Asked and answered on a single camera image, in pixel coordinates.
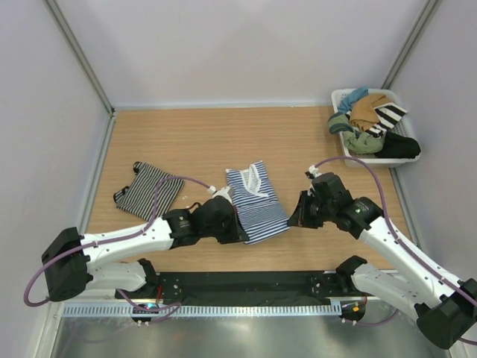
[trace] white wall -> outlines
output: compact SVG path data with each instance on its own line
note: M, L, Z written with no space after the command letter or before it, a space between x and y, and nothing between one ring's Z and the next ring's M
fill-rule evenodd
M476 17L475 0L443 1L393 87L423 149L399 168L420 242L465 280L477 279Z
M0 1L0 49L0 356L22 358L45 313L23 289L78 224L107 113L41 1ZM32 298L45 294L41 277Z
M379 87L424 0L58 0L115 106L329 103Z

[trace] brown cloth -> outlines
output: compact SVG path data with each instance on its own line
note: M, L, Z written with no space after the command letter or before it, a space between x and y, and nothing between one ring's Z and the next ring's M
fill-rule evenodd
M353 105L350 124L359 128L361 132L367 131L379 123L378 115L374 109L389 103L393 103L392 100L382 93L372 93L361 98Z

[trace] white plastic basket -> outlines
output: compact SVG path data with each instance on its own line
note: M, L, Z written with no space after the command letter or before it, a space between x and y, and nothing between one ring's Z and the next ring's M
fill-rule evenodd
M331 100L333 103L333 109L335 113L338 112L338 105L341 103L341 99L349 95L354 89L337 89L333 91L331 94ZM369 93L382 93L389 97L394 103L396 103L400 107L404 107L402 102L400 101L399 97L393 91L389 89L370 89ZM409 117L406 114L398 123L397 125L391 130L391 132L395 134L399 134L400 136L406 136L413 138L411 132L407 129L407 123L409 121ZM372 166L373 168L393 168L395 166L400 166L404 163L415 162L419 159L419 156L415 157L414 159L395 159L395 158L376 158L372 154L357 154L352 151L349 151L348 148L344 146L343 141L343 134L340 132L340 141L341 147L343 148L343 154L351 157L356 157L361 159L367 165ZM344 163L346 166L350 168L361 168L361 165L357 162L353 162L352 160L345 160Z

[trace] green cloth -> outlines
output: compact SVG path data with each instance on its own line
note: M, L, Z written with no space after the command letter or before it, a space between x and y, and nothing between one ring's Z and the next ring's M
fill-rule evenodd
M342 132L344 145L357 154L372 154L382 150L385 136L375 138L366 132L360 132L350 125L349 119L344 113L335 113L328 120L328 128L331 134Z
M375 138L368 133L360 133L359 137L351 132L343 132L344 145L357 154L372 154L382 150L385 136Z

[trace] white cable tray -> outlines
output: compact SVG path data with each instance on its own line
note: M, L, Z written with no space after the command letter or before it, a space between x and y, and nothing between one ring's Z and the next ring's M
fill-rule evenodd
M169 313L145 313L150 317L160 317ZM144 317L128 303L65 304L62 317ZM213 317L267 317L267 316L304 316L304 315L340 315L341 304L332 301L330 305L295 307L203 307L182 306L173 314L173 318L213 318Z

